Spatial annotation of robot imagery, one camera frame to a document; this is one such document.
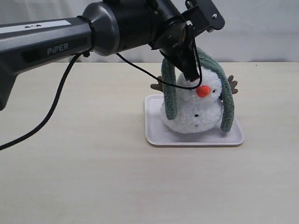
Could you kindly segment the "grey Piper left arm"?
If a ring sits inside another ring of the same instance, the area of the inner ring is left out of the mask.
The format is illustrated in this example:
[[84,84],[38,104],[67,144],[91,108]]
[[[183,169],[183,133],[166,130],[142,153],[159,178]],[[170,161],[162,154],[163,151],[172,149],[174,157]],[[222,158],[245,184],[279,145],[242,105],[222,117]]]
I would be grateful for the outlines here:
[[102,0],[76,17],[0,27],[0,107],[7,105],[19,74],[69,56],[110,56],[149,45],[181,45],[198,36],[187,13],[170,0]]

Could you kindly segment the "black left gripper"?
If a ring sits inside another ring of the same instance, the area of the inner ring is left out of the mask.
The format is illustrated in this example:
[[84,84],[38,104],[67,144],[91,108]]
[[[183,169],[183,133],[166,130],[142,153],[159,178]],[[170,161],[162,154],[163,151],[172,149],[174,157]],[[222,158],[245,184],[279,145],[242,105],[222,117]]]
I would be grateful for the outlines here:
[[151,42],[152,50],[159,50],[167,62],[183,72],[186,81],[196,81],[200,77],[197,68],[195,28],[192,23],[168,24]]

